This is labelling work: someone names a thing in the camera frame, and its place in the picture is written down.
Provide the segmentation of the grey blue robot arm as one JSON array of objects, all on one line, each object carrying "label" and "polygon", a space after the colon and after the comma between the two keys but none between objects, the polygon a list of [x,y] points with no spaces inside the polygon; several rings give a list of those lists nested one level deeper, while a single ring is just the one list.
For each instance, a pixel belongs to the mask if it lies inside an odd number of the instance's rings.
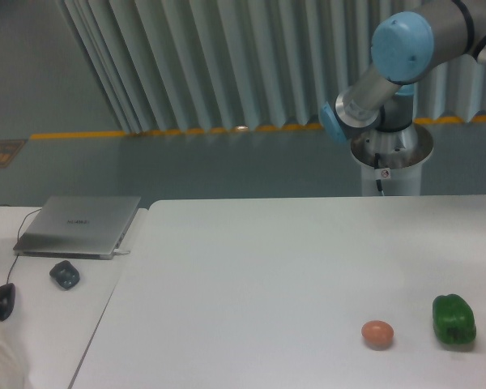
[{"label": "grey blue robot arm", "polygon": [[380,23],[371,39],[372,63],[319,120],[344,143],[381,123],[381,107],[405,85],[463,55],[486,66],[486,1],[429,1]]}]

